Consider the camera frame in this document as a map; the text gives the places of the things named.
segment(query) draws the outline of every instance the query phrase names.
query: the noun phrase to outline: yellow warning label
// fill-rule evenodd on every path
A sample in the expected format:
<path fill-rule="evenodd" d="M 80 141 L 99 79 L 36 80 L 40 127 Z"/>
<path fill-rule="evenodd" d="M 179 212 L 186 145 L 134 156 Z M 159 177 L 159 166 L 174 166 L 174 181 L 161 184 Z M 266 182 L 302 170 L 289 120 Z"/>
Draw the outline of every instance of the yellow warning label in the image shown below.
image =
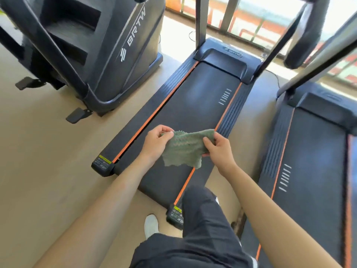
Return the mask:
<path fill-rule="evenodd" d="M 182 213 L 182 210 L 181 210 L 179 207 L 174 206 L 173 208 L 174 208 L 175 210 L 177 210 L 177 211 L 179 211 L 179 212 L 181 212 L 181 213 Z"/>
<path fill-rule="evenodd" d="M 105 160 L 108 164 L 111 164 L 111 161 L 109 161 L 107 158 L 103 157 L 102 155 L 99 155 L 98 157 Z"/>

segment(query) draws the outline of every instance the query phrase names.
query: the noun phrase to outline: forearm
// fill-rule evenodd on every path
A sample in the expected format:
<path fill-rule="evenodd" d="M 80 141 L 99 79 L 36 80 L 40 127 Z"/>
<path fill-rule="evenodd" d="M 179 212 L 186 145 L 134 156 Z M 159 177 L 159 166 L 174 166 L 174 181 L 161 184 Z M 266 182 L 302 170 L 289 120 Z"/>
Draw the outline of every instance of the forearm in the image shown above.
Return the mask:
<path fill-rule="evenodd" d="M 34 268 L 99 267 L 138 185 L 151 167 L 138 157 L 48 249 Z"/>
<path fill-rule="evenodd" d="M 341 267 L 238 166 L 226 178 L 275 268 Z"/>

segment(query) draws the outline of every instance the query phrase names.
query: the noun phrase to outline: green towel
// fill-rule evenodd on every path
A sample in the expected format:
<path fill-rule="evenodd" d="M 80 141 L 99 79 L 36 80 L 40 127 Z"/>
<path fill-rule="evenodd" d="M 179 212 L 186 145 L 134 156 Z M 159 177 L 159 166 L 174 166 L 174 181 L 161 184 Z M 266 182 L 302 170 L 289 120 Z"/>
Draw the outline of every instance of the green towel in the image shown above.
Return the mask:
<path fill-rule="evenodd" d="M 213 129 L 198 131 L 196 133 L 175 131 L 163 151 L 165 166 L 186 164 L 199 169 L 201 167 L 202 154 L 208 152 L 203 143 L 203 137 L 208 137 L 213 143 L 214 132 L 215 130 Z"/>

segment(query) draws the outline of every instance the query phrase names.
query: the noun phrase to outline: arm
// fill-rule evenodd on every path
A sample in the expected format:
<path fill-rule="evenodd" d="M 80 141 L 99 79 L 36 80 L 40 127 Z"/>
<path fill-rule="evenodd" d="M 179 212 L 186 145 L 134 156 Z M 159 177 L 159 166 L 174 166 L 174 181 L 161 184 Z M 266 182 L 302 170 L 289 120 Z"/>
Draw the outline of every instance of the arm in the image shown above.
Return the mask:
<path fill-rule="evenodd" d="M 231 184 L 254 233 L 275 268 L 341 266 L 292 220 L 234 162 L 229 140 L 215 133 L 216 145 L 204 138 L 212 162 Z"/>
<path fill-rule="evenodd" d="M 161 133 L 170 132 L 162 137 Z M 173 131 L 158 126 L 148 133 L 140 155 L 47 250 L 33 268 L 96 268 L 112 244 L 144 174 L 161 156 Z"/>

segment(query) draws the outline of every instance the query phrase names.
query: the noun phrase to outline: person's left hand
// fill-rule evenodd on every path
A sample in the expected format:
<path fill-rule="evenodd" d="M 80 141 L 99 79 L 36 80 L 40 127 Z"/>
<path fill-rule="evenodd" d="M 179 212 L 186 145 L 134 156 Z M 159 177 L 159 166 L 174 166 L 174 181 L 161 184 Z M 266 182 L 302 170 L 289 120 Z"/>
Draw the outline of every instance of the person's left hand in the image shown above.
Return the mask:
<path fill-rule="evenodd" d="M 154 129 L 147 133 L 145 142 L 140 152 L 140 157 L 149 160 L 154 164 L 157 159 L 162 155 L 166 143 L 173 137 L 173 129 L 164 125 L 156 126 Z"/>

